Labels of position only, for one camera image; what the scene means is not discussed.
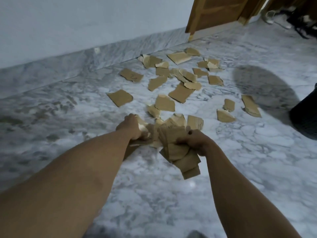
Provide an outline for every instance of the forearm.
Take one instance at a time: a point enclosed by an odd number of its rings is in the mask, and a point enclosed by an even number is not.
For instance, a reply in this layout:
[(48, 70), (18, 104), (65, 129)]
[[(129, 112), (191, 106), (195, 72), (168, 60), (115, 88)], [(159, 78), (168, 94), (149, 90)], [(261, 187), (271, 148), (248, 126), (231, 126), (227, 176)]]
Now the forearm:
[(1, 194), (3, 237), (81, 237), (109, 195), (129, 140), (124, 130), (93, 138)]
[(216, 144), (208, 145), (206, 154), (216, 210), (228, 237), (300, 237)]

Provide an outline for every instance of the white shoe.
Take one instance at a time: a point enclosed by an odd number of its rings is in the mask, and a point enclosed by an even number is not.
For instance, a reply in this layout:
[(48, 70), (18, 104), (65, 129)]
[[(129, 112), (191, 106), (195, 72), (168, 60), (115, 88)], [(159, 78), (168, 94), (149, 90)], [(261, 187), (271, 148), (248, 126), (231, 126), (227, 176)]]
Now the white shoe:
[(273, 17), (275, 15), (275, 11), (268, 11), (264, 16), (263, 16), (263, 20), (268, 23), (268, 24), (273, 24)]
[(277, 15), (273, 18), (273, 21), (279, 25), (281, 25), (283, 28), (290, 29), (292, 25), (287, 21), (287, 15)]

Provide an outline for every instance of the white marble floor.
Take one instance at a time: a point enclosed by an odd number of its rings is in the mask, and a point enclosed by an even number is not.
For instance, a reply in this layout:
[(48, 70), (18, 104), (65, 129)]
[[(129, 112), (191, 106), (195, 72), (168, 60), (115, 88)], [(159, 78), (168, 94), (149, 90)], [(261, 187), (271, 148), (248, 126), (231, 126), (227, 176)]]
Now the white marble floor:
[[(203, 88), (176, 112), (204, 119), (203, 132), (213, 138), (232, 163), (268, 197), (303, 237), (317, 236), (317, 141), (295, 131), (287, 111), (306, 97), (317, 80), (316, 40), (304, 40), (293, 30), (262, 22), (182, 44), (153, 55), (197, 48), (204, 57), (221, 60), (224, 87)], [(180, 64), (191, 70), (201, 57)], [(140, 83), (118, 75), (124, 68), (144, 74)], [(154, 92), (147, 90), (155, 70), (136, 59), (85, 73), (0, 100), (0, 189), (29, 177), (74, 145), (113, 131), (128, 113), (148, 122), (145, 103), (167, 94), (179, 83), (169, 79)], [(107, 92), (124, 89), (134, 100), (117, 108)], [(241, 94), (253, 95), (262, 118), (246, 114)], [(233, 123), (220, 123), (216, 109), (225, 98), (236, 102)], [(172, 113), (164, 112), (163, 117)], [(88, 237), (184, 238), (198, 231), (226, 237), (213, 203), (206, 161), (201, 175), (183, 180), (179, 170), (150, 147), (126, 160), (112, 192)]]

